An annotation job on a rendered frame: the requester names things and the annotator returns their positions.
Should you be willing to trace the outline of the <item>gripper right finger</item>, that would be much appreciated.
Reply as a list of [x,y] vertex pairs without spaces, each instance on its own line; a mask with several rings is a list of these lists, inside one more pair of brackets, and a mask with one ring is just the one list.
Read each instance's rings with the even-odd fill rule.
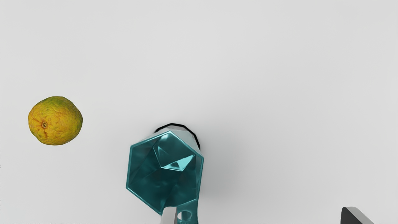
[[374,222],[357,207],[343,207],[340,224],[374,224]]

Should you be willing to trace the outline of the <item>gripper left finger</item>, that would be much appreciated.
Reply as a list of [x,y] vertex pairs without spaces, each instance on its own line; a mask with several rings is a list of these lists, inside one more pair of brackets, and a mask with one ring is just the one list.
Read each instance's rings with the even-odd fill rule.
[[165,207],[161,215],[160,224],[178,224],[176,207]]

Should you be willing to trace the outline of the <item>teal faceted mug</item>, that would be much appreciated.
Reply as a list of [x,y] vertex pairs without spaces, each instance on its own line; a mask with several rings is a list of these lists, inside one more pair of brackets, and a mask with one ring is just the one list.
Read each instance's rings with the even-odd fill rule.
[[130,147],[126,188],[157,214],[167,207],[175,224],[199,224],[198,202],[204,156],[197,136],[182,124],[158,128]]

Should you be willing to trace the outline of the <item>yellow-green orange fruit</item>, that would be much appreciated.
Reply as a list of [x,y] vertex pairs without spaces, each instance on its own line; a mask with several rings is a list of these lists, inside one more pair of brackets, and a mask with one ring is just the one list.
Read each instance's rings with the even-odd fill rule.
[[81,131],[83,116],[69,99],[48,97],[38,102],[28,114],[30,132],[39,142],[60,146],[75,139]]

